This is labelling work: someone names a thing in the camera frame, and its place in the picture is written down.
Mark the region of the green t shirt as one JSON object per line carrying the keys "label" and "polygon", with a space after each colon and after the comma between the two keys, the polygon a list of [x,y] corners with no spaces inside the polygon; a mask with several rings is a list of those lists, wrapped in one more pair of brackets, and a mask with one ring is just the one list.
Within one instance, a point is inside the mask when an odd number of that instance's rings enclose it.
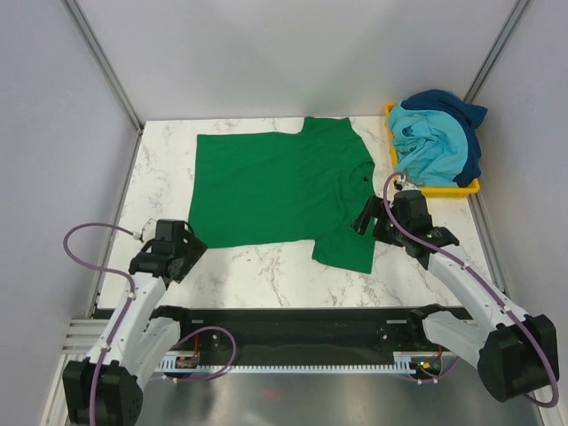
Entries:
{"label": "green t shirt", "polygon": [[197,138],[188,221],[212,249],[312,241],[312,259],[372,270],[374,238],[351,227],[374,193],[375,163],[347,118]]}

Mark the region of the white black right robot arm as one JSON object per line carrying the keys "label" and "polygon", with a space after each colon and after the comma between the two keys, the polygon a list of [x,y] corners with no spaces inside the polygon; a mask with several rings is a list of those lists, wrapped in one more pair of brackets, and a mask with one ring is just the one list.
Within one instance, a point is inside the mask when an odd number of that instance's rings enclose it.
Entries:
{"label": "white black right robot arm", "polygon": [[469,265],[459,240],[447,228],[432,224],[420,191],[402,191],[393,201],[370,197],[352,227],[363,235],[370,225],[377,241],[403,248],[471,317],[458,319],[439,304],[412,310],[406,338],[413,347],[423,350],[435,344],[448,349],[477,370],[485,389],[500,402],[544,387],[552,390],[546,405],[557,402],[555,325],[546,315],[532,316],[513,303]]}

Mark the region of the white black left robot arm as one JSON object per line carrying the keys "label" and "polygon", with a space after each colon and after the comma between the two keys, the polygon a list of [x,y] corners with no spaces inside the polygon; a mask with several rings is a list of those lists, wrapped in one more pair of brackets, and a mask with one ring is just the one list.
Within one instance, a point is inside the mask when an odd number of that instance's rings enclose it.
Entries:
{"label": "white black left robot arm", "polygon": [[190,312],[160,303],[205,253],[195,237],[151,239],[131,259],[127,288],[84,359],[67,363],[63,386],[75,425],[133,425],[144,389],[167,352],[192,344]]}

